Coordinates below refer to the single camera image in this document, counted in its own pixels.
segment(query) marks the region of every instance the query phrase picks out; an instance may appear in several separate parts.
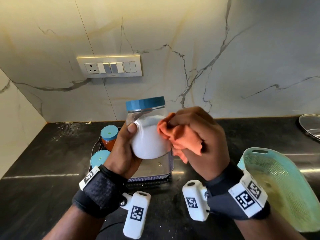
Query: orange cloth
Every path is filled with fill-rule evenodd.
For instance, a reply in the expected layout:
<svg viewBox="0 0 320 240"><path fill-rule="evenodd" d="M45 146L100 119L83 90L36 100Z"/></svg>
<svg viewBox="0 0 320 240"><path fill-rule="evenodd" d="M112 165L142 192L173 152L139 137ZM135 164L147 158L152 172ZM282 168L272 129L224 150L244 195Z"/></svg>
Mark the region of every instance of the orange cloth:
<svg viewBox="0 0 320 240"><path fill-rule="evenodd" d="M168 122L175 116L170 113L166 118L159 121L158 133L172 143L172 151L175 156L179 156L184 163L188 163L187 157L183 154L182 149L189 149L195 154L201 156L202 139L188 125L178 125L168 128Z"/></svg>

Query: marble wall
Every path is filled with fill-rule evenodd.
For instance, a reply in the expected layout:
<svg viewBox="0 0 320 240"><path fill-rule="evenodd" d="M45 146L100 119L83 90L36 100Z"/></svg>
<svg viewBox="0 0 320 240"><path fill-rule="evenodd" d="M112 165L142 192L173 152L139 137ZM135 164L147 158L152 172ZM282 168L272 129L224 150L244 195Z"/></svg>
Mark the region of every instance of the marble wall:
<svg viewBox="0 0 320 240"><path fill-rule="evenodd" d="M46 121L0 69L0 178Z"/></svg>
<svg viewBox="0 0 320 240"><path fill-rule="evenodd" d="M0 67L46 121L126 117L165 96L217 118L320 113L320 0L0 0ZM77 56L140 54L86 79Z"/></svg>

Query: person's left hand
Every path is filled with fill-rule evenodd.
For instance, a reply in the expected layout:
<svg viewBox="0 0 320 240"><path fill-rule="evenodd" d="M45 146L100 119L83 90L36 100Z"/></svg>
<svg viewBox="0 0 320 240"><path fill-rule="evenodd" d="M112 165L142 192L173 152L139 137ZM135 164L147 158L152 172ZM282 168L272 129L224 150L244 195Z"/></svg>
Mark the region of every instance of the person's left hand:
<svg viewBox="0 0 320 240"><path fill-rule="evenodd" d="M137 132L137 125L124 123L118 133L113 149L103 164L107 169L129 179L138 170L142 159L136 157L131 150L130 140Z"/></svg>

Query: light blue lid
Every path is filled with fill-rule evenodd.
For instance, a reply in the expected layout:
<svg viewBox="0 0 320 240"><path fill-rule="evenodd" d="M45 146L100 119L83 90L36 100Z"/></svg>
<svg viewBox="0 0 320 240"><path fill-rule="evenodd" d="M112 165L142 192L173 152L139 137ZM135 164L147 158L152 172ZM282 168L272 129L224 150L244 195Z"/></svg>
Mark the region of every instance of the light blue lid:
<svg viewBox="0 0 320 240"><path fill-rule="evenodd" d="M148 109L158 106L164 106L166 104L165 97L151 97L139 100L131 100L125 102L127 111L136 110L136 109Z"/></svg>
<svg viewBox="0 0 320 240"><path fill-rule="evenodd" d="M118 136L118 127L115 125L108 125L101 130L101 137L105 141L111 141Z"/></svg>
<svg viewBox="0 0 320 240"><path fill-rule="evenodd" d="M90 159L91 166L94 167L94 166L100 166L101 164L104 164L109 154L110 152L108 150L101 150L94 153Z"/></svg>

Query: basket handle hole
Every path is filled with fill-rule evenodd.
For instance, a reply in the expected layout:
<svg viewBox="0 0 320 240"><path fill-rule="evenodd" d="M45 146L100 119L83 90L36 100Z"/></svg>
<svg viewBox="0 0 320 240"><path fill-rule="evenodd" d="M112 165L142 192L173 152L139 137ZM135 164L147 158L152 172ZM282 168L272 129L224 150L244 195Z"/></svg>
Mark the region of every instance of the basket handle hole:
<svg viewBox="0 0 320 240"><path fill-rule="evenodd" d="M262 154L267 154L268 153L268 151L265 151L265 150L253 150L252 152L262 153Z"/></svg>

